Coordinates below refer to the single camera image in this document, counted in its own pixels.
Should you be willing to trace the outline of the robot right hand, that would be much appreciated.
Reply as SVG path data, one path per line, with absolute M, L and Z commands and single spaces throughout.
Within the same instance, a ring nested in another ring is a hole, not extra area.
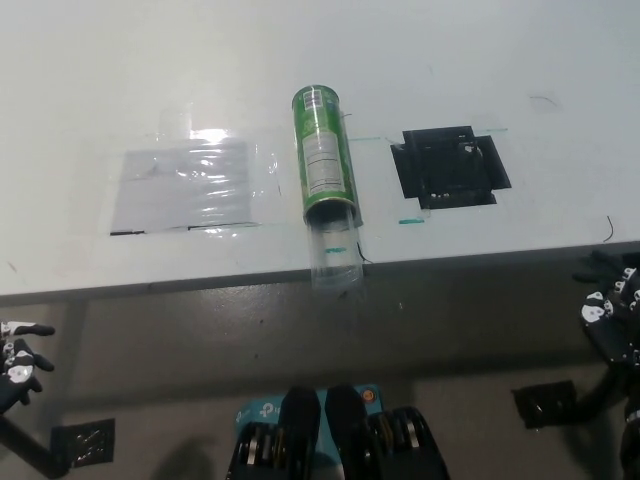
M 609 366 L 638 370 L 639 269 L 598 250 L 585 264 L 588 272 L 573 275 L 574 280 L 593 286 L 580 308 L 583 331 Z

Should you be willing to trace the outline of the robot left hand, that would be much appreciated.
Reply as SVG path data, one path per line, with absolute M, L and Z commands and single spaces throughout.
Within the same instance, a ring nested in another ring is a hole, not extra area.
M 30 403 L 31 392 L 41 392 L 42 385 L 36 371 L 53 372 L 54 365 L 34 352 L 24 340 L 26 335 L 52 336 L 55 328 L 33 322 L 1 321 L 1 414 L 16 403 Z

